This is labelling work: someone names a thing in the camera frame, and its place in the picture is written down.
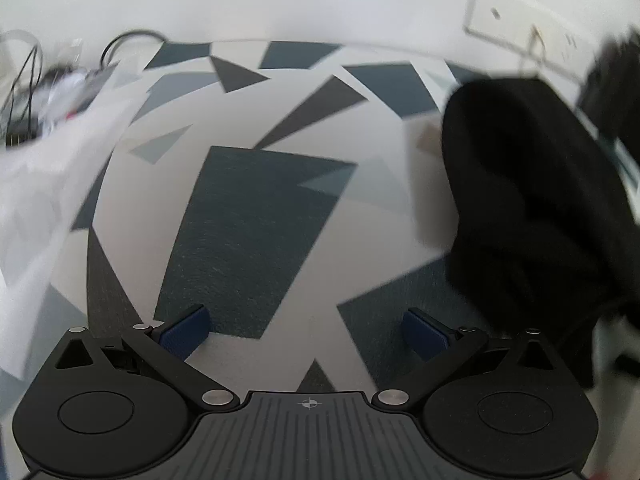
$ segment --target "crosshair symbol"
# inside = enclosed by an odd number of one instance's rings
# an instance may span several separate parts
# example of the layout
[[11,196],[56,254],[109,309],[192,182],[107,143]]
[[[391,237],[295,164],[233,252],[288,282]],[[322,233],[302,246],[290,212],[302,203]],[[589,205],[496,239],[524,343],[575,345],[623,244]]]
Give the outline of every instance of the crosshair symbol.
[[302,404],[306,409],[310,410],[311,408],[315,408],[318,404],[322,404],[322,402],[318,402],[317,400],[309,397],[303,402],[299,402],[299,404]]

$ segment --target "ribbed gray plate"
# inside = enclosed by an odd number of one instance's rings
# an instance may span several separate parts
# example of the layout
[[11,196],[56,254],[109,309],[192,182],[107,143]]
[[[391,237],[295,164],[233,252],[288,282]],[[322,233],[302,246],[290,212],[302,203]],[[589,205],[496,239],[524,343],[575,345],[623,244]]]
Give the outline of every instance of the ribbed gray plate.
[[[47,480],[38,474],[36,480]],[[241,410],[206,415],[189,441],[135,480],[472,480],[424,441],[405,415],[358,393],[253,394]],[[575,474],[562,480],[579,480]]]

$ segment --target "power outlet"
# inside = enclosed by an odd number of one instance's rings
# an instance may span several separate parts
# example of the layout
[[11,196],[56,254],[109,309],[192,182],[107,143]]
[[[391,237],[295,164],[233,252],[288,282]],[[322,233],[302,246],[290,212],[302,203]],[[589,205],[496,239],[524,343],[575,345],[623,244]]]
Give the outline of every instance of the power outlet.
[[578,79],[597,52],[589,34],[533,0],[469,0],[465,30]]

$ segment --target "silver screw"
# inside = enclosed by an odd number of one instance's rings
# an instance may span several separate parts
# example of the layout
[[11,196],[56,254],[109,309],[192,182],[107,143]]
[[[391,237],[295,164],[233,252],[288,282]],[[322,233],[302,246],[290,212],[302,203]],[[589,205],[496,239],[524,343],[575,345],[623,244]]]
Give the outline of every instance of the silver screw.
[[202,394],[202,401],[211,406],[224,406],[234,400],[234,394],[227,390],[209,390]]
[[378,400],[389,406],[400,406],[409,400],[409,394],[402,390],[382,390]]

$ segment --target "black fabric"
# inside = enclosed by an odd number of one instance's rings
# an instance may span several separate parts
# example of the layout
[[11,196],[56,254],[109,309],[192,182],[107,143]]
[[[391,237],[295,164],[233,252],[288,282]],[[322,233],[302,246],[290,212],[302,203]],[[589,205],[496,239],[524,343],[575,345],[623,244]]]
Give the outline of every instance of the black fabric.
[[542,329],[590,386],[597,319],[640,299],[640,233],[612,163],[537,79],[459,88],[442,153],[460,214],[447,278],[497,329]]

